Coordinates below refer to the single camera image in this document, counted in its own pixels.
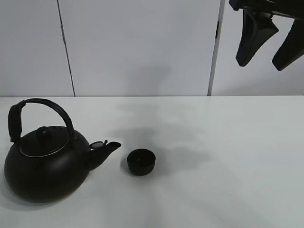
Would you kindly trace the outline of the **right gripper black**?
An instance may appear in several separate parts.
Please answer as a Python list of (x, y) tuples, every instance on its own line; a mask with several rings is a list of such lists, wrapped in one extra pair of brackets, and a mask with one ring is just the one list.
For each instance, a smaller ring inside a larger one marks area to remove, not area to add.
[(294, 18), (292, 27), (272, 63), (278, 71), (284, 70), (304, 55), (304, 1), (303, 0), (230, 0), (233, 10), (243, 10), (243, 28), (236, 60), (245, 67), (256, 52), (279, 29), (273, 15)]

